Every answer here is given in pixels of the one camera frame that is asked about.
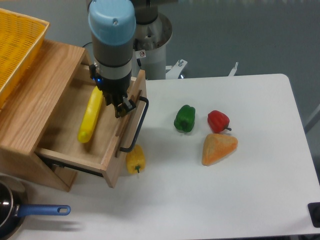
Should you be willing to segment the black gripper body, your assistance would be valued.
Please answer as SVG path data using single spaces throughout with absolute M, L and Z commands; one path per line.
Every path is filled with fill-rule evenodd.
M 103 97 L 105 97 L 105 93 L 113 94 L 115 104 L 122 96 L 128 97 L 127 90 L 130 86 L 131 76 L 132 73 L 129 72 L 127 75 L 121 78 L 110 79 L 97 73 L 96 86 L 102 92 Z

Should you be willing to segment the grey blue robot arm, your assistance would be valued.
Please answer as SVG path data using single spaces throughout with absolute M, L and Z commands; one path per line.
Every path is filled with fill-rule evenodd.
M 106 105 L 114 106 L 115 117 L 122 118 L 136 108 L 127 94 L 136 28 L 156 21 L 158 7 L 148 0 L 89 0 L 87 11 L 95 60 L 90 77 Z

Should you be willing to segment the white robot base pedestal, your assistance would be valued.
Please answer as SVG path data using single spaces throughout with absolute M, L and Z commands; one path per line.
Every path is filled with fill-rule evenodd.
M 172 38 L 170 20 L 158 13 L 157 18 L 148 24 L 137 24 L 134 36 L 134 50 L 137 64 L 132 71 L 145 71 L 147 80 L 179 79 L 188 62 L 179 59 L 174 65 L 167 65 L 167 44 Z

